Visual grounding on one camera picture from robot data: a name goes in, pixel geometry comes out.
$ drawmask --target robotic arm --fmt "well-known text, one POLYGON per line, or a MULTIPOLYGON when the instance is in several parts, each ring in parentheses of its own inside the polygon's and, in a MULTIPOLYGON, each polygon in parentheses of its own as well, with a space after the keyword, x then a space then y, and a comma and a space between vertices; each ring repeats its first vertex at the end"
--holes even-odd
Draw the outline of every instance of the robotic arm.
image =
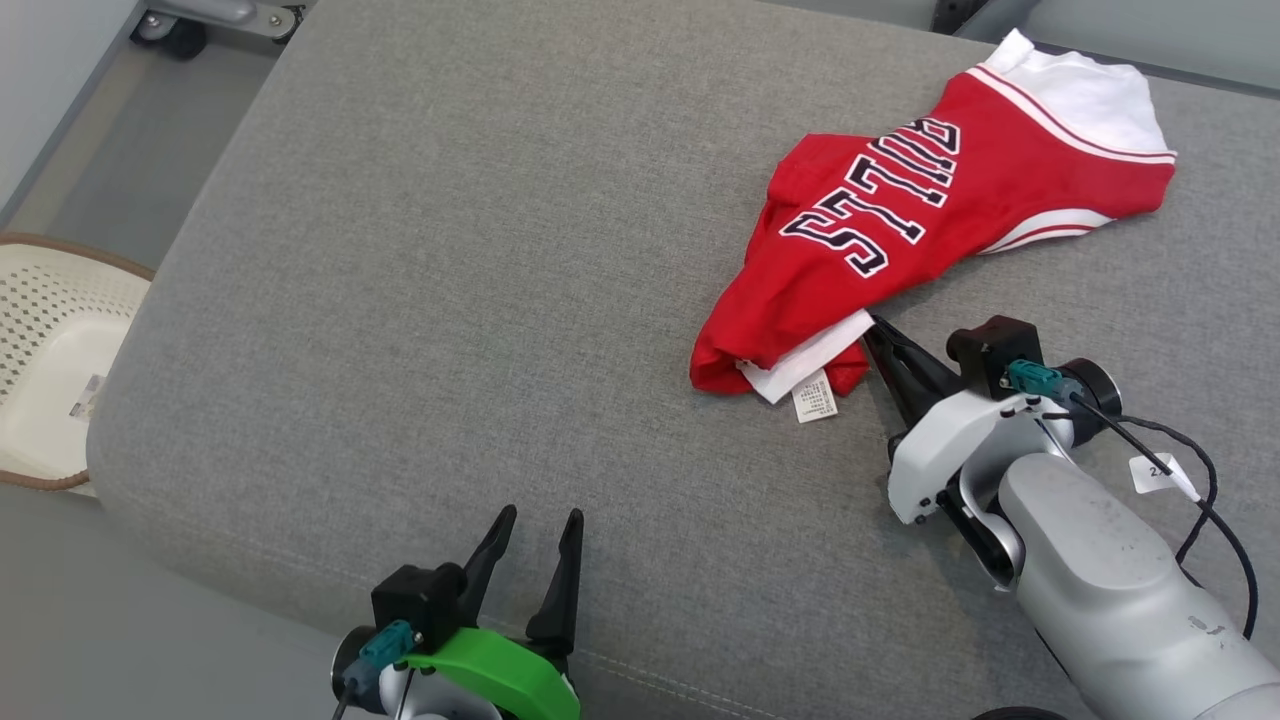
POLYGON ((956 374, 877 319, 865 341, 909 430, 890 441, 890 505, 941 509, 997 589, 1014 592, 1103 720, 1280 717, 1280 671, 1197 587, 1169 544, 1070 459, 1121 411, 1088 360, 1050 370, 1071 392, 1019 392, 1043 368, 1034 325, 996 316, 947 342, 956 374))

